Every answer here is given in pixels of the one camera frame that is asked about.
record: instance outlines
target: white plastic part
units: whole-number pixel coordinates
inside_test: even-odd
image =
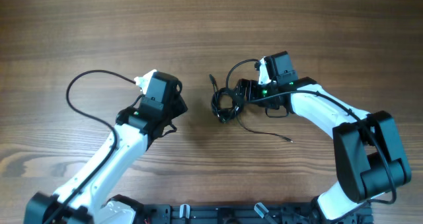
[[[132,224],[135,214],[129,205],[110,201],[98,212],[96,224]]]
[[[298,90],[305,91],[318,91],[321,94],[333,98],[335,101],[341,103],[352,112],[357,115],[360,119],[366,118],[369,112],[354,108],[345,102],[333,97],[323,90],[320,85],[306,85],[298,88]],[[291,95],[291,104],[293,111],[299,115],[307,118],[313,122],[316,126],[326,132],[331,138],[333,138],[332,128],[339,126],[344,122],[357,122],[353,117],[349,116],[345,111],[339,108],[337,105],[328,101],[321,96],[306,93],[295,93]]]
[[[317,198],[317,203],[328,220],[335,220],[342,217],[349,211],[358,207],[361,204],[357,204],[351,201],[339,185],[336,182],[327,192],[324,192]]]
[[[269,74],[266,68],[266,62],[264,62],[264,57],[260,60],[260,73],[258,74],[258,84],[259,85],[267,85],[268,83],[272,82],[269,78]]]
[[[118,133],[118,147],[104,166],[96,173],[90,182],[83,188],[82,194],[76,196],[69,206],[79,208],[85,206],[88,212],[98,219],[98,211],[106,201],[107,195],[119,181],[125,170],[141,155],[147,151],[148,135],[141,134],[139,129],[130,125],[115,125]],[[94,154],[88,163],[63,186],[59,187],[54,194],[59,195],[58,201],[64,202],[78,187],[82,181],[98,166],[109,152],[113,144],[113,133],[110,133],[103,146]]]
[[[141,88],[141,92],[143,94],[147,93],[148,85],[150,84],[151,77],[153,76],[154,72],[157,72],[156,69],[146,73],[142,77],[135,77],[134,81],[135,84]]]

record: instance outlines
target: wooden table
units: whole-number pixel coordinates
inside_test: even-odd
[[[110,194],[145,204],[307,202],[336,182],[331,139],[299,116],[269,119],[250,106],[252,129],[220,124],[208,74],[224,85],[237,62],[287,50],[300,77],[397,123],[413,178],[376,223],[423,218],[422,0],[0,0],[0,223],[21,223],[38,190],[51,194],[110,131],[68,108],[74,76],[107,69],[128,77],[158,69],[183,82],[189,111]],[[256,79],[253,64],[237,79]],[[74,104],[113,123],[139,89],[89,75]]]

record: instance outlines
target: wood grain surface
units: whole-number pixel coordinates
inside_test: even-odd
[[[397,123],[412,168],[376,223],[423,216],[422,0],[0,0],[0,223],[21,223],[27,201],[75,174],[110,131],[66,105],[77,74],[107,69],[135,77],[158,69],[183,82],[188,112],[110,194],[145,204],[306,202],[336,182],[333,144],[299,116],[269,119],[250,106],[246,126],[210,109],[211,73],[224,85],[237,62],[287,50],[300,77]],[[237,79],[256,79],[253,64]],[[75,105],[114,122],[139,94],[109,75],[75,84]]]

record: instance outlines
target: wooden tabletop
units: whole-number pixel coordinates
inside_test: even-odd
[[[412,168],[376,223],[423,218],[422,0],[0,0],[0,223],[21,223],[37,191],[51,194],[109,134],[72,111],[67,84],[107,69],[152,69],[183,83],[188,112],[158,139],[110,196],[145,204],[308,202],[336,182],[329,136],[304,118],[270,119],[249,106],[251,129],[220,124],[208,75],[224,86],[237,62],[287,50],[300,77],[369,112],[393,115]],[[253,64],[240,78],[257,79]],[[75,84],[76,107],[113,123],[139,89],[109,75]]]

